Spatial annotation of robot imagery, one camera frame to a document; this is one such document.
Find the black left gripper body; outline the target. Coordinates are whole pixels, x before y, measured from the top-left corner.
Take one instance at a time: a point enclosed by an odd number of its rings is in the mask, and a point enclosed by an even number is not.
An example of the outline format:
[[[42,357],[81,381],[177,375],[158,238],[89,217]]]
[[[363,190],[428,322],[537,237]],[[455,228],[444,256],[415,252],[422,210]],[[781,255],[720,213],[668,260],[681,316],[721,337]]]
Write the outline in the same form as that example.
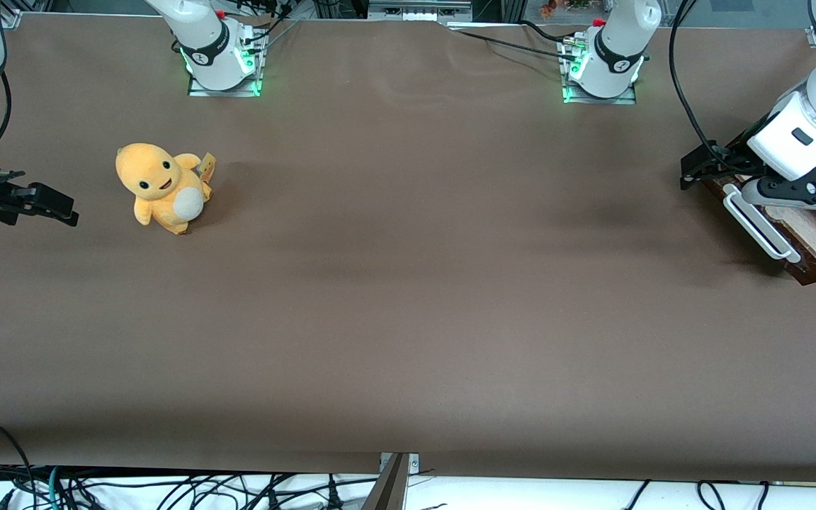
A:
[[[725,148],[723,168],[729,175],[749,178],[767,175],[767,165],[746,143],[735,143]]]

